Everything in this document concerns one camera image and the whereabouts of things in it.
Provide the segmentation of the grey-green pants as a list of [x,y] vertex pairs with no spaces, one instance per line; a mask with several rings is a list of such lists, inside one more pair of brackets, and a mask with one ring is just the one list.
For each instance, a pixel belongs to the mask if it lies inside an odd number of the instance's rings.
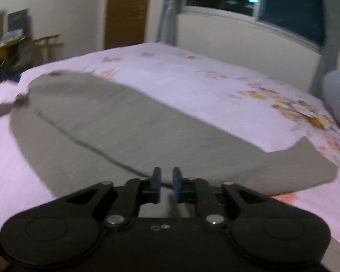
[[[124,85],[56,71],[0,104],[0,121],[34,173],[58,197],[103,180],[116,183],[172,169],[212,185],[234,182],[266,195],[332,182],[337,166],[306,139],[264,152],[232,134]],[[8,142],[0,133],[0,158]]]

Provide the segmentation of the light blue folded quilt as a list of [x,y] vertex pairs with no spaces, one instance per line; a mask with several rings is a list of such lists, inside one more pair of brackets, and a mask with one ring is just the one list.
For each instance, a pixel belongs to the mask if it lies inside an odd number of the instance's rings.
[[324,77],[323,98],[326,107],[340,126],[340,69],[331,71]]

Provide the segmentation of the wooden chair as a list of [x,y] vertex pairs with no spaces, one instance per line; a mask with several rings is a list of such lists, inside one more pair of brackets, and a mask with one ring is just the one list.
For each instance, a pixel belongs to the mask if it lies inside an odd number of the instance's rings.
[[42,64],[52,63],[60,59],[63,47],[59,41],[60,36],[60,34],[54,34],[34,40],[34,46]]

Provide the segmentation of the dark glass window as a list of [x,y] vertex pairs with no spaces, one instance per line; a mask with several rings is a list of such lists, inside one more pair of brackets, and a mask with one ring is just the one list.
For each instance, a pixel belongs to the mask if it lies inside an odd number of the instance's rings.
[[185,0],[187,7],[215,9],[252,18],[323,46],[322,0]]

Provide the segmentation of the pink floral bed sheet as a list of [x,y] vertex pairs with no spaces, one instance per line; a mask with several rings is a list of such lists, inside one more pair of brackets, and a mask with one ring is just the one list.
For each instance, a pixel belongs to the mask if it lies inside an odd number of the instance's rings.
[[310,141],[337,166],[336,179],[279,199],[321,216],[340,242],[340,128],[320,100],[241,66],[145,43],[29,69],[19,84],[0,84],[0,104],[13,101],[36,77],[60,70],[125,84],[267,152]]

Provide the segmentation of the wooden shelf desk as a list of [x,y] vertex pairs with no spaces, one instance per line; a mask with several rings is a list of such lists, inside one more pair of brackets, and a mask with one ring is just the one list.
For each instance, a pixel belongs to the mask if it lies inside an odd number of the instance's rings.
[[0,47],[0,82],[18,83],[21,74],[32,67],[30,43],[29,37],[22,37]]

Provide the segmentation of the grey right curtain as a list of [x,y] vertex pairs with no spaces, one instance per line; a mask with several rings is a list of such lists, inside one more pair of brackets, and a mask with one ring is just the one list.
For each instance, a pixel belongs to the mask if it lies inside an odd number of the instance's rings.
[[325,41],[321,57],[310,84],[309,94],[323,99],[323,81],[325,76],[337,69],[340,53],[340,0],[323,0]]

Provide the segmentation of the brown wooden door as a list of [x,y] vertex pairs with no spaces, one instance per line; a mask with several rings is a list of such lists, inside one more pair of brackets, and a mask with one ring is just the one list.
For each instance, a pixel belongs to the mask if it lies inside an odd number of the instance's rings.
[[107,0],[104,48],[142,44],[148,0]]

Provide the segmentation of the grey curtain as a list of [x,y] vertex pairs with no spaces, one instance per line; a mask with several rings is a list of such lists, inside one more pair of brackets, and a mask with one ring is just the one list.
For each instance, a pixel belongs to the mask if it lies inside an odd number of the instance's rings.
[[178,19],[183,0],[163,0],[156,41],[170,46],[177,46]]
[[309,94],[323,99],[323,81],[325,76],[337,69],[340,53],[340,0],[323,0],[325,41],[321,57],[310,84]]

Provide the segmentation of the grey left curtain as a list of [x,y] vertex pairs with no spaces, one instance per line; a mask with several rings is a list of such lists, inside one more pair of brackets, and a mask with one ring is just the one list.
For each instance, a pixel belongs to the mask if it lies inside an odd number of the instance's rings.
[[178,19],[183,0],[163,0],[156,41],[170,46],[177,46]]

